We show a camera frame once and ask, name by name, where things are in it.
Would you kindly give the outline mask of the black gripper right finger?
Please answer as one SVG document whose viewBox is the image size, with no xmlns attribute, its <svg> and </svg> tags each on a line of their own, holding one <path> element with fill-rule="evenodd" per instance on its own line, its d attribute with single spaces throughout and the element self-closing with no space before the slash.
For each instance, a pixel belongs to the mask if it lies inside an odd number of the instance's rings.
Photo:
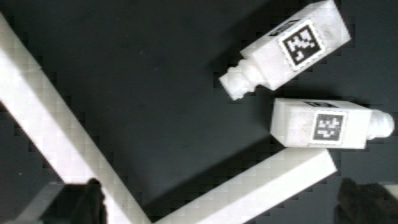
<svg viewBox="0 0 398 224">
<path fill-rule="evenodd" d="M 398 224 L 398 183 L 341 180 L 334 224 Z"/>
</svg>

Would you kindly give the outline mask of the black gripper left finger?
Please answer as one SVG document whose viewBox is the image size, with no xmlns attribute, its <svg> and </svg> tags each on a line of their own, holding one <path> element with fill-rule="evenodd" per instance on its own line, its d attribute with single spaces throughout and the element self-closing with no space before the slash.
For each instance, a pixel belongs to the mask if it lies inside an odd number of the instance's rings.
<svg viewBox="0 0 398 224">
<path fill-rule="evenodd" d="M 101 183 L 50 183 L 16 218 L 18 224 L 108 224 Z"/>
</svg>

